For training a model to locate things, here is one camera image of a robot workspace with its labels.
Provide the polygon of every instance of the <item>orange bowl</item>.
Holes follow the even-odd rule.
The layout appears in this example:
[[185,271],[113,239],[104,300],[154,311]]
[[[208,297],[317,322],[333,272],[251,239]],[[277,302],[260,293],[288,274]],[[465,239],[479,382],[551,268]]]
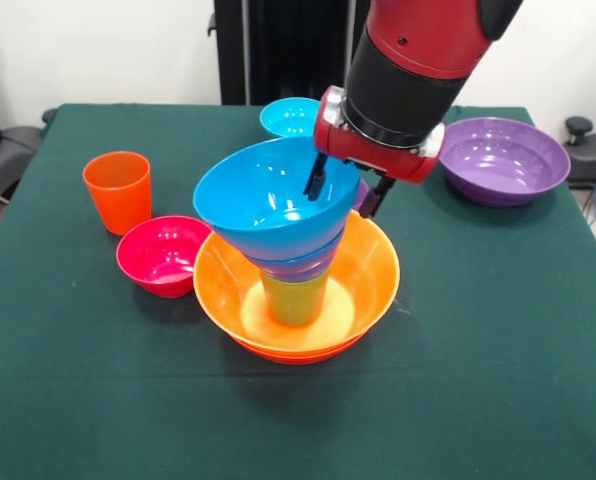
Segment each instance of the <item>orange bowl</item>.
[[332,348],[331,350],[327,350],[326,352],[317,353],[315,355],[289,355],[286,353],[271,353],[267,352],[266,350],[261,350],[252,347],[251,345],[245,342],[241,342],[237,338],[234,338],[234,340],[243,347],[245,347],[246,350],[249,350],[251,353],[255,353],[256,355],[264,358],[265,360],[269,360],[270,362],[282,363],[283,365],[311,365],[312,363],[324,362],[325,360],[329,360],[330,358],[335,357],[339,353],[342,353],[345,350],[347,350],[361,338],[362,335],[359,335],[355,338],[352,338],[348,342],[343,343],[342,345]]
[[196,295],[209,318],[249,350],[281,360],[335,355],[349,347],[382,318],[399,282],[389,238],[354,211],[329,268],[322,311],[307,325],[276,322],[258,268],[215,233],[200,248],[194,272]]

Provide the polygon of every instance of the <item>purple bowl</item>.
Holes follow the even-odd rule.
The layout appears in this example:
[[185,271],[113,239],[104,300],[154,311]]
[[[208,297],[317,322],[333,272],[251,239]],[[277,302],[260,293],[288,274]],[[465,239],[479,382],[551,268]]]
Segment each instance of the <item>purple bowl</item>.
[[369,193],[369,185],[365,182],[362,178],[360,179],[360,183],[358,184],[358,192],[356,193],[356,200],[354,202],[354,210],[359,210],[360,206],[362,205],[363,200]]
[[546,133],[493,117],[449,125],[439,160],[456,189],[489,207],[532,202],[562,183],[571,168],[565,149]]

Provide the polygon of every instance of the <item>orange cup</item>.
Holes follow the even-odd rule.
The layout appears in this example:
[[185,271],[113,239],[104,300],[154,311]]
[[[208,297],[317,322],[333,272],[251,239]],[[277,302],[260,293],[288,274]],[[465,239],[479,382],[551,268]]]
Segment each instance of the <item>orange cup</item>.
[[139,153],[100,155],[85,166],[82,177],[111,233],[124,235],[151,218],[151,168]]

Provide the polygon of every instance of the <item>cup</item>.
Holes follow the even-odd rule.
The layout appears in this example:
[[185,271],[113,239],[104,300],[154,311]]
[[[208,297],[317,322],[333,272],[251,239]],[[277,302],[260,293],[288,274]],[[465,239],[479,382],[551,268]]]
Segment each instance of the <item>cup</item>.
[[91,160],[82,176],[111,233],[124,235],[151,218],[151,169],[143,155],[105,153]]
[[289,283],[261,271],[267,306],[273,318],[299,327],[314,321],[320,314],[325,297],[328,272],[300,283]]

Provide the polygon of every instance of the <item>blue bowl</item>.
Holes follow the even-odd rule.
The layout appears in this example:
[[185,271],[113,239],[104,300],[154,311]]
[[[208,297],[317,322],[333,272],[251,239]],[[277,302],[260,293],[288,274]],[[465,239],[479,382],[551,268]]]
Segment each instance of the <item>blue bowl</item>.
[[358,170],[330,158],[320,198],[303,190],[316,158],[311,137],[252,145],[209,170],[194,191],[194,208],[247,257],[288,261],[321,249],[342,231],[354,205]]
[[247,257],[251,263],[262,268],[270,276],[287,283],[306,282],[316,278],[329,268],[342,239],[344,229],[324,247],[313,253],[291,260],[267,261]]
[[304,137],[314,133],[320,102],[291,97],[276,100],[260,112],[263,128],[276,137]]

